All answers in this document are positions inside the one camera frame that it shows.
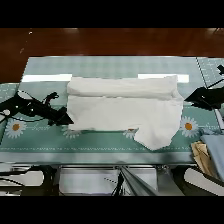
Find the brown floor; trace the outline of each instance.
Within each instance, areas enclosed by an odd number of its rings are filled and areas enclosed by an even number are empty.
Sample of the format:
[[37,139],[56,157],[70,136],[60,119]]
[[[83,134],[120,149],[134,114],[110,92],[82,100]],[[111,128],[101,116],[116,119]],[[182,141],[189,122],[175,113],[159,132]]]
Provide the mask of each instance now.
[[223,28],[0,28],[0,81],[19,82],[28,57],[224,57]]

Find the flower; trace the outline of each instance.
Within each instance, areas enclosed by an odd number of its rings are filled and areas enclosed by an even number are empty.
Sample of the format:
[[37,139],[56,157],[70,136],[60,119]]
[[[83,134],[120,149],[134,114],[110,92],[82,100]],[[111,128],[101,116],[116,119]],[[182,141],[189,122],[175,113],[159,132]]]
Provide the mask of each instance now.
[[6,135],[8,138],[17,138],[26,130],[26,122],[19,120],[10,120],[6,126]]
[[128,129],[128,130],[123,132],[123,135],[125,135],[126,138],[134,138],[135,129]]
[[180,122],[180,130],[182,130],[182,135],[185,137],[194,137],[199,133],[198,124],[194,118],[182,117]]
[[77,138],[82,133],[81,131],[69,130],[67,125],[62,127],[62,131],[64,132],[63,135],[65,135],[66,138]]

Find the yellow flower center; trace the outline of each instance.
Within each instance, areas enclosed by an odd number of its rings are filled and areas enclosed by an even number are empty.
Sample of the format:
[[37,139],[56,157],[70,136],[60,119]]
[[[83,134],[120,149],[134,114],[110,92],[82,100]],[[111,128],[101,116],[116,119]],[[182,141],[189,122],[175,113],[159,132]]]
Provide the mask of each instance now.
[[13,130],[13,131],[18,131],[19,128],[20,128],[19,124],[14,124],[14,125],[12,126],[12,130]]
[[192,124],[190,124],[190,123],[186,123],[186,124],[185,124],[185,128],[186,128],[187,130],[192,130]]

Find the table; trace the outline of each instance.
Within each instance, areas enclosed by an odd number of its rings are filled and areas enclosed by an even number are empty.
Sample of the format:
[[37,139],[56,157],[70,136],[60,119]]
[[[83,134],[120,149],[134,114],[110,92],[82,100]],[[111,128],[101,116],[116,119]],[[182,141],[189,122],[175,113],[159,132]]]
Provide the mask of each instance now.
[[[203,73],[195,57],[160,56],[63,56],[31,57],[24,71],[19,89],[42,100],[57,91],[59,98],[52,101],[54,108],[67,103],[68,81],[54,81],[56,74],[82,77],[136,78],[138,74],[187,74],[189,82],[178,83],[180,94],[186,98],[197,87],[205,86]],[[52,81],[43,80],[46,75]],[[39,81],[25,82],[39,77]],[[21,114],[18,118],[32,120]],[[182,117],[194,119],[199,127],[219,129],[215,113],[191,107],[184,102]],[[151,151],[133,140],[133,133],[125,132],[76,132],[67,126],[49,127],[47,121],[21,123],[21,135],[12,138],[10,127],[16,120],[9,120],[0,146],[1,162],[47,164],[189,164],[193,163],[190,143],[199,140],[199,134],[186,137],[179,130],[168,147]]]

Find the folded white towel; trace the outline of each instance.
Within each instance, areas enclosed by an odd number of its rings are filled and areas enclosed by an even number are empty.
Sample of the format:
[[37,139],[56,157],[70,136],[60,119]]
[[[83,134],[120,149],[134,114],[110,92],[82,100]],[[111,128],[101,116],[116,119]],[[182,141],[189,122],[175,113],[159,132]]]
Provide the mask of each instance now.
[[[183,98],[177,91],[177,77],[144,80],[149,88],[146,88],[145,83],[138,82],[138,79],[125,79],[130,80],[134,88],[126,85],[124,79],[107,80],[107,84],[103,84],[105,80],[102,79],[91,79],[92,86],[90,79],[87,79],[86,89],[85,79],[76,78],[78,79],[82,82],[82,88],[78,87],[77,83],[73,87],[74,80],[68,84],[68,92],[79,95],[68,97],[68,114],[74,121],[74,124],[69,125],[69,129],[95,131],[138,129],[134,140],[151,150],[171,143],[172,137],[179,129],[183,109]],[[113,84],[117,81],[119,84],[112,88],[109,85],[110,81]],[[83,97],[88,94],[101,96]],[[142,98],[133,98],[136,94]]]

